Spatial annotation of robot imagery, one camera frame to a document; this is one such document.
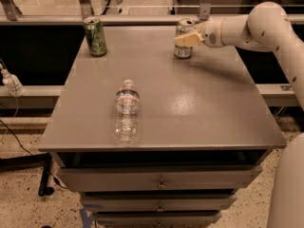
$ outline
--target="gray tabletop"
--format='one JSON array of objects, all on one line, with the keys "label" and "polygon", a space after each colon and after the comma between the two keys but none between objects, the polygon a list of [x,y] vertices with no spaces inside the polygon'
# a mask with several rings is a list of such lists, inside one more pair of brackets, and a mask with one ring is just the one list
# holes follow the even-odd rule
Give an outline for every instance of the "gray tabletop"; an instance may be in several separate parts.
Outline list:
[{"label": "gray tabletop", "polygon": [[[86,41],[39,145],[41,151],[271,149],[285,139],[234,47],[173,54],[175,27],[104,28],[108,53]],[[115,144],[115,94],[125,79],[141,97],[140,140]]]}]

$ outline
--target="clear plastic bottle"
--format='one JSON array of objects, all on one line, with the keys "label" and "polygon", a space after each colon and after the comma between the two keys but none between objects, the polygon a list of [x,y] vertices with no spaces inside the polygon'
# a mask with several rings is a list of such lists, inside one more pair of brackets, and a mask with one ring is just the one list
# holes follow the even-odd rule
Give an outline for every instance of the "clear plastic bottle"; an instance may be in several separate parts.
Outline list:
[{"label": "clear plastic bottle", "polygon": [[22,86],[16,75],[10,74],[6,69],[2,69],[1,73],[3,75],[3,85],[6,86],[12,96],[19,97],[26,93],[25,88]]},{"label": "clear plastic bottle", "polygon": [[116,94],[114,107],[115,143],[134,144],[139,140],[140,96],[131,80],[125,80]]}]

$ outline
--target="water bottle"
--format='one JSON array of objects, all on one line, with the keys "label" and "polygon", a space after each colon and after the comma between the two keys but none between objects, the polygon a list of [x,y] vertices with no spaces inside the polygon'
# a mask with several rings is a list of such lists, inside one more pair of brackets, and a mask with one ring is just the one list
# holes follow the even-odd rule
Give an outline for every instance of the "water bottle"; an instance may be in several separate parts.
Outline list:
[{"label": "water bottle", "polygon": [[134,144],[139,140],[140,96],[131,80],[125,80],[116,94],[114,107],[115,143]]}]

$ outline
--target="drawer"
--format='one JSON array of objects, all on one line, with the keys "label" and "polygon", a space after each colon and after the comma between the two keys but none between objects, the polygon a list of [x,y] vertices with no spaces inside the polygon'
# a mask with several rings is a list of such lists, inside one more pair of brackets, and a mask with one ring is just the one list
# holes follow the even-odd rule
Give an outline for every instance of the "drawer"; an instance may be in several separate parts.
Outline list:
[{"label": "drawer", "polygon": [[238,189],[261,172],[259,165],[236,167],[133,167],[61,169],[59,177],[72,191]]},{"label": "drawer", "polygon": [[179,213],[98,213],[96,220],[101,225],[207,225],[219,220],[219,212]]},{"label": "drawer", "polygon": [[159,194],[129,194],[110,193],[96,196],[82,196],[82,204],[91,212],[167,212],[167,211],[203,211],[227,209],[235,196],[200,195],[191,191],[159,193]]}]

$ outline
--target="black metal leg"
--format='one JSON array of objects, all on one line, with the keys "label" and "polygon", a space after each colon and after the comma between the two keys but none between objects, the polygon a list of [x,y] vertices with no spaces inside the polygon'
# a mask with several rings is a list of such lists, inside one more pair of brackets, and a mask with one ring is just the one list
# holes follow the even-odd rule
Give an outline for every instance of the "black metal leg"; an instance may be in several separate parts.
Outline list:
[{"label": "black metal leg", "polygon": [[50,163],[51,156],[49,153],[10,159],[0,159],[0,173],[34,167],[44,167],[38,191],[38,195],[42,197],[44,195],[51,195],[54,192],[54,189],[52,187],[48,187],[48,173]]}]

